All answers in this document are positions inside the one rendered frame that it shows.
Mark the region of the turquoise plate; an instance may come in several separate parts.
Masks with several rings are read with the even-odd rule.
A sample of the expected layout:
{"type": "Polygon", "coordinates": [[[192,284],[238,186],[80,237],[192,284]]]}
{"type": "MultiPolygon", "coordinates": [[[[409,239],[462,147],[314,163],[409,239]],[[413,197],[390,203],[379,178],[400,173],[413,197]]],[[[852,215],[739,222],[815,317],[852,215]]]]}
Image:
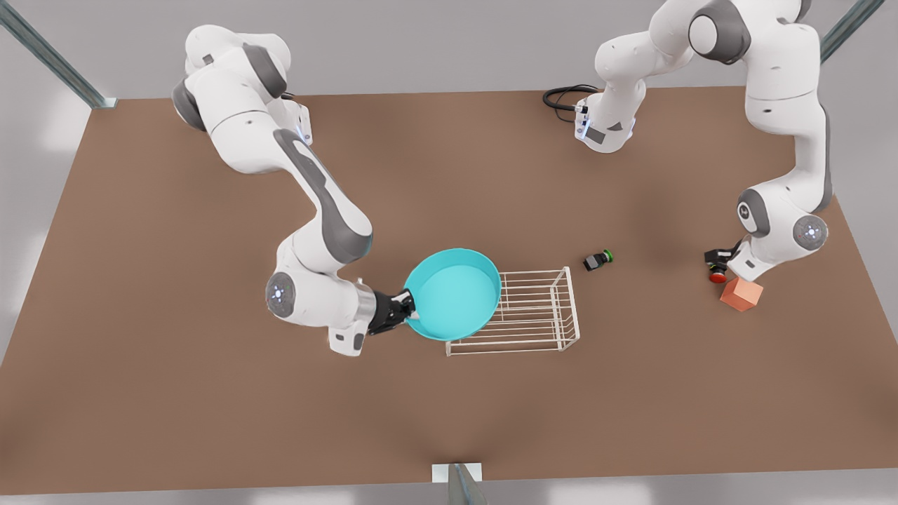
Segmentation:
{"type": "Polygon", "coordinates": [[[451,342],[475,335],[494,314],[502,294],[496,265],[477,250],[440,250],[408,275],[417,318],[414,332],[433,341],[451,342]]]}

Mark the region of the orange cube block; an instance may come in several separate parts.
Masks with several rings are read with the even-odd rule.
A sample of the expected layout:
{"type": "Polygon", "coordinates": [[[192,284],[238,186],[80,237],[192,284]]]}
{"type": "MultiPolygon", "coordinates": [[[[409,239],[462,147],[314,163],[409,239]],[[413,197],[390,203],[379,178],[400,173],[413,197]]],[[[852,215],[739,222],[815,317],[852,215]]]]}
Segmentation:
{"type": "Polygon", "coordinates": [[[721,301],[739,312],[744,312],[757,306],[761,294],[763,294],[762,285],[736,277],[725,284],[721,301]]]}

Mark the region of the silver frame post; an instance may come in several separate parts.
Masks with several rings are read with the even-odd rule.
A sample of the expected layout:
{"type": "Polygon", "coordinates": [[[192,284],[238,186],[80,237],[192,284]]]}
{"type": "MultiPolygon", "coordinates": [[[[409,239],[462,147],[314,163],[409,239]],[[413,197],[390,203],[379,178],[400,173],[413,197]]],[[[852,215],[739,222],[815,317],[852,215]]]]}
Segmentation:
{"type": "Polygon", "coordinates": [[[824,64],[886,0],[856,0],[821,40],[820,63],[824,64]]]}
{"type": "Polygon", "coordinates": [[[447,485],[447,505],[488,505],[488,500],[480,489],[482,480],[482,463],[431,466],[431,482],[447,485]]]}
{"type": "Polygon", "coordinates": [[[115,108],[118,99],[100,93],[7,0],[0,0],[0,25],[91,109],[115,108]]]}

